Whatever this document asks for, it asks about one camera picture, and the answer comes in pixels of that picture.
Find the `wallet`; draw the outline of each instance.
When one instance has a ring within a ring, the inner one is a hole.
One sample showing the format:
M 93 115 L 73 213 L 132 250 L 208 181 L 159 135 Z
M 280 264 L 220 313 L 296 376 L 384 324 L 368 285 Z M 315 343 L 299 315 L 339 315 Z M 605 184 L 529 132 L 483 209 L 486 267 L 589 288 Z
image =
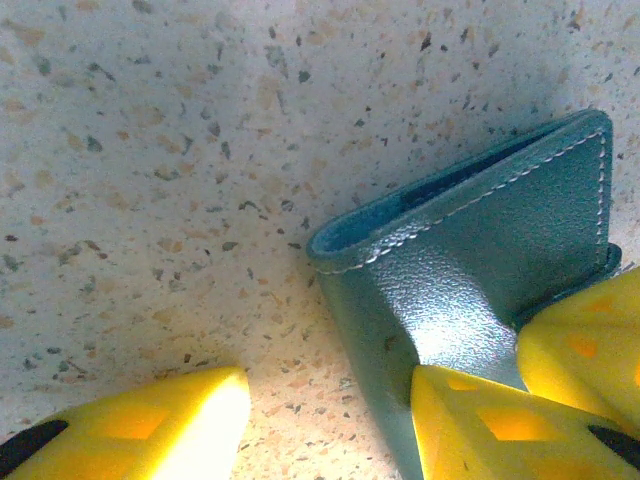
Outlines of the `wallet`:
M 338 217 L 307 251 L 354 375 L 405 480 L 422 472 L 416 365 L 525 389 L 518 331 L 609 277 L 612 125 L 585 110 Z

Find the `terrazzo countertop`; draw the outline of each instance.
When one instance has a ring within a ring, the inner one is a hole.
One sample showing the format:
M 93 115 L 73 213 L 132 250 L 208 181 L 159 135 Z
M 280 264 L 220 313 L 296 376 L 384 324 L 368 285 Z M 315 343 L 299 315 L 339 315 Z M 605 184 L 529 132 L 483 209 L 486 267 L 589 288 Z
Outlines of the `terrazzo countertop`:
M 614 122 L 632 265 L 639 94 L 639 0 L 2 2 L 0 440 L 237 364 L 234 478 L 399 478 L 311 233 L 590 106 Z

